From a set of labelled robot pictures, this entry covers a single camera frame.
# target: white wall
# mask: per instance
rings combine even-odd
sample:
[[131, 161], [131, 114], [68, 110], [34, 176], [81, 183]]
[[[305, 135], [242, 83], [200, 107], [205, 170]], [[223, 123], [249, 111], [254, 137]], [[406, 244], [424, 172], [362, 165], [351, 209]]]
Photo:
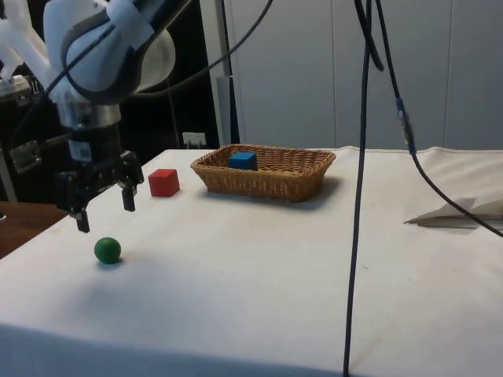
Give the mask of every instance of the white wall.
[[[503, 2], [382, 2], [418, 147], [503, 148]], [[231, 45], [265, 4], [225, 0]], [[377, 22], [374, 35], [384, 60]], [[242, 141], [356, 145], [363, 49], [352, 1], [275, 0], [232, 58]], [[368, 128], [370, 148], [404, 148], [389, 75], [374, 68]]]

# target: blue cube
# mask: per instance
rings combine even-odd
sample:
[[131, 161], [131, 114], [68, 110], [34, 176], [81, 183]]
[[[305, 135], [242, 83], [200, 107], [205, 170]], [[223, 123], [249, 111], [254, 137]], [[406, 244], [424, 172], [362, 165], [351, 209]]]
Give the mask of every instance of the blue cube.
[[254, 152], [236, 152], [229, 158], [229, 167], [242, 170], [258, 170], [257, 154]]

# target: woven basket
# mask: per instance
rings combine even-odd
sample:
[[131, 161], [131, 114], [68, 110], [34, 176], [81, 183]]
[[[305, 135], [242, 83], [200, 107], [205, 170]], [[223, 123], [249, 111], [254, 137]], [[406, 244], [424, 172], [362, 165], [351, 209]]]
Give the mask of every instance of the woven basket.
[[[235, 152], [255, 152], [259, 171], [229, 168]], [[211, 192], [303, 202], [318, 190], [335, 158], [332, 152], [238, 144], [217, 149], [191, 167]]]

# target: wall outlet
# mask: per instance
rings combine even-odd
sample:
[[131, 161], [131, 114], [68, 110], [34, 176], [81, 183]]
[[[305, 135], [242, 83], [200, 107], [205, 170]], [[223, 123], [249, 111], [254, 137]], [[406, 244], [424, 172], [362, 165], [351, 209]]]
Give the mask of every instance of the wall outlet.
[[196, 147], [206, 146], [206, 134], [204, 132], [184, 132], [183, 144]]

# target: table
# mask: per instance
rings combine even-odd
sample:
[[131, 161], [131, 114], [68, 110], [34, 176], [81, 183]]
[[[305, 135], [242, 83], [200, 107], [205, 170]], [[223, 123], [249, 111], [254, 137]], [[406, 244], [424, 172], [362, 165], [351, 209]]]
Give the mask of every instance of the table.
[[60, 221], [66, 213], [50, 204], [0, 202], [0, 259]]
[[[144, 167], [178, 169], [172, 198], [142, 185], [127, 213], [109, 189], [89, 205], [91, 233], [65, 218], [0, 261], [3, 375], [340, 375], [358, 152], [337, 151], [300, 204], [207, 193], [189, 168], [203, 153]], [[369, 152], [351, 370], [500, 375], [503, 251], [478, 248], [478, 231], [404, 225], [425, 190], [407, 154]], [[103, 236], [121, 264], [96, 261]]]

